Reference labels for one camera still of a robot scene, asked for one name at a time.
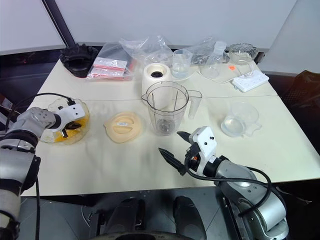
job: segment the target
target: plastic bottle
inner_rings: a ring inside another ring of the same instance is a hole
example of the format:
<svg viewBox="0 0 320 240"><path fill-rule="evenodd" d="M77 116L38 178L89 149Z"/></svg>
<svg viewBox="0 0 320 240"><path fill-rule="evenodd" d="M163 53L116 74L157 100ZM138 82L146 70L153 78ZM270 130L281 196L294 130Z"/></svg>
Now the plastic bottle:
<svg viewBox="0 0 320 240"><path fill-rule="evenodd" d="M224 41L216 41L211 56L205 65L200 66L200 73L209 79L215 79L220 74L220 67L223 61L224 51L227 44Z"/></svg>

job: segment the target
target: plastic container lid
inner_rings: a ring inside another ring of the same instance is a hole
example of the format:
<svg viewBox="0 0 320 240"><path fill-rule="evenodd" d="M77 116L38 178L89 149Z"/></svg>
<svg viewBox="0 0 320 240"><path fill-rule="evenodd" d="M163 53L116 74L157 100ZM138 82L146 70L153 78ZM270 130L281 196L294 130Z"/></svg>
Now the plastic container lid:
<svg viewBox="0 0 320 240"><path fill-rule="evenodd" d="M227 43L224 41L216 41L214 44L213 53L217 55L222 55L227 47Z"/></svg>

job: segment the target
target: power strip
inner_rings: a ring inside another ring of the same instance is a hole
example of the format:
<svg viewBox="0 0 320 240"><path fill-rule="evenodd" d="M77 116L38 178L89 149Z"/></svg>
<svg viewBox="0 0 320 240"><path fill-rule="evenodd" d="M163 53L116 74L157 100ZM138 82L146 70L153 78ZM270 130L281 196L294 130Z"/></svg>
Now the power strip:
<svg viewBox="0 0 320 240"><path fill-rule="evenodd" d="M238 76L232 80L235 89L241 92L247 92L254 89L269 80L269 77L259 70L254 70L251 77Z"/></svg>

